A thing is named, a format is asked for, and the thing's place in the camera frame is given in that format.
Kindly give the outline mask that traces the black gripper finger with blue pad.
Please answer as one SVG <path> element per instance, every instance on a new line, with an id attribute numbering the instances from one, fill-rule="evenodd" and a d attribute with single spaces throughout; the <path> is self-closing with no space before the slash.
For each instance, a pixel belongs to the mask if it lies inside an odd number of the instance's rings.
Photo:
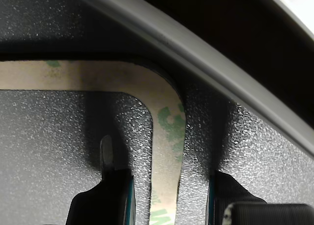
<path id="1" fill-rule="evenodd" d="M 263 199 L 251 194 L 231 175 L 217 170 L 212 171 L 207 198 L 207 224 L 222 224 L 225 209 L 236 202 L 265 203 Z"/>
<path id="2" fill-rule="evenodd" d="M 111 136 L 100 144 L 102 179 L 71 202 L 67 225 L 134 225 L 134 177 L 129 167 L 118 168 Z"/>

